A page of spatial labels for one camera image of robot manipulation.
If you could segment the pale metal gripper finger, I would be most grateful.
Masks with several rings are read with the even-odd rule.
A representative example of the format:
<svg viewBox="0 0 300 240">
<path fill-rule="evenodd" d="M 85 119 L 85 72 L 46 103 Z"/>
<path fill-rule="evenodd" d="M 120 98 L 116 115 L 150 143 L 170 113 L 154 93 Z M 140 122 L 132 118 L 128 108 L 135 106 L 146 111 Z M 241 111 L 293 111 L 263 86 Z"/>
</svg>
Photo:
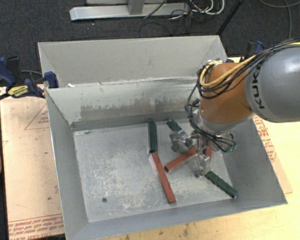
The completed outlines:
<svg viewBox="0 0 300 240">
<path fill-rule="evenodd" d="M 171 149 L 176 151 L 188 151 L 193 146 L 193 141 L 184 130 L 174 131 L 169 135 Z"/>
<path fill-rule="evenodd" d="M 195 155 L 197 168 L 194 175 L 199 178 L 206 175 L 211 169 L 211 157 L 203 153 Z"/>
</svg>

